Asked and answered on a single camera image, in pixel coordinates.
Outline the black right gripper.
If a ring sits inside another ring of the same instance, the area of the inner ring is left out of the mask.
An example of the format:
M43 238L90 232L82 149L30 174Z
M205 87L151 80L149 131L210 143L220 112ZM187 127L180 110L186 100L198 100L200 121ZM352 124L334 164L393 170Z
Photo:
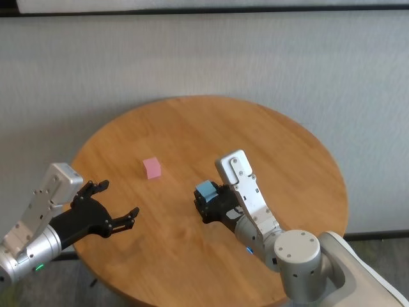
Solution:
M216 185L216 192L218 196L207 203L205 197L196 189L194 205L203 223L220 222L234 233L238 220L244 215L243 209L228 185Z

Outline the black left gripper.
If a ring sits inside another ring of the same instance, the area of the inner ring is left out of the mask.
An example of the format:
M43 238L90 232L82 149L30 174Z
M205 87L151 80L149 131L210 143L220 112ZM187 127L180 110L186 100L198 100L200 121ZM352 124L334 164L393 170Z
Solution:
M92 198L94 194L105 191L108 186L108 180L99 183L88 181L74 196L71 208L51 219L50 226L58 235L62 250L87 235L108 238L111 234L133 228L139 207L122 217L111 219L106 208Z

